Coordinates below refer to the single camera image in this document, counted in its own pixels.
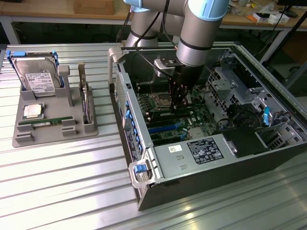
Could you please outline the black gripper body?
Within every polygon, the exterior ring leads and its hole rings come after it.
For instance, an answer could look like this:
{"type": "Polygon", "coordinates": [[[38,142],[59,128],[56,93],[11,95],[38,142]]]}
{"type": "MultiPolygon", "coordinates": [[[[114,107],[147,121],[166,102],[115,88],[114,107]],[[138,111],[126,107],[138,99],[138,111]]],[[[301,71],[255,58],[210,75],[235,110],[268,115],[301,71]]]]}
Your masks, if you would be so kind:
{"type": "Polygon", "coordinates": [[[187,89],[192,89],[198,82],[204,65],[197,67],[177,66],[173,74],[173,80],[176,84],[186,86],[187,89]]]}

